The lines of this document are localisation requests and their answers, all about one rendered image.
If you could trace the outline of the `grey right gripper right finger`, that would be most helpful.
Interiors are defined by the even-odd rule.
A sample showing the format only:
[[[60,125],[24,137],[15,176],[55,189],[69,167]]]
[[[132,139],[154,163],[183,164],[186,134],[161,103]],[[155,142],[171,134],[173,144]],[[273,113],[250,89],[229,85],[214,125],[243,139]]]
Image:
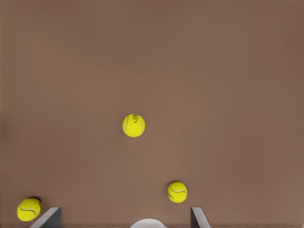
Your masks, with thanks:
[[[211,228],[203,210],[200,207],[191,207],[190,228]]]

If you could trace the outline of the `white rounded tube end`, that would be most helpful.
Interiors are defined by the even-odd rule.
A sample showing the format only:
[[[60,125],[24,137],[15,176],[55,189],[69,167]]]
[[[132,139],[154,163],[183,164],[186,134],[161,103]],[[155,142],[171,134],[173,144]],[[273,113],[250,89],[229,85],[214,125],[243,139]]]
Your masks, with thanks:
[[[135,222],[130,228],[167,228],[161,221],[145,218]]]

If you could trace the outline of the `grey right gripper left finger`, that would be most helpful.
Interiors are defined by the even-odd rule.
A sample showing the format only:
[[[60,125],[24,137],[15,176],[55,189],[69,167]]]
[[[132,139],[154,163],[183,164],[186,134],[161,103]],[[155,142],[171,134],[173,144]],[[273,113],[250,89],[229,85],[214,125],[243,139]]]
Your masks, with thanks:
[[[62,208],[50,208],[30,228],[62,228]]]

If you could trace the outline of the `yellow tennis ball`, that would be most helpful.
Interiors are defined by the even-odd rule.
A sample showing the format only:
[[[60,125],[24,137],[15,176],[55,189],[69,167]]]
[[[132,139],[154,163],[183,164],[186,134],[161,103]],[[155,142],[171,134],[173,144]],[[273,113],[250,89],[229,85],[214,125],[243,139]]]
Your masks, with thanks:
[[[122,129],[129,137],[139,137],[145,130],[145,120],[140,115],[130,114],[124,118]]]
[[[180,181],[173,181],[168,185],[168,197],[174,203],[182,203],[186,200],[188,191],[185,184]]]
[[[31,221],[35,219],[42,210],[41,200],[37,197],[24,199],[17,207],[17,217],[21,221]]]

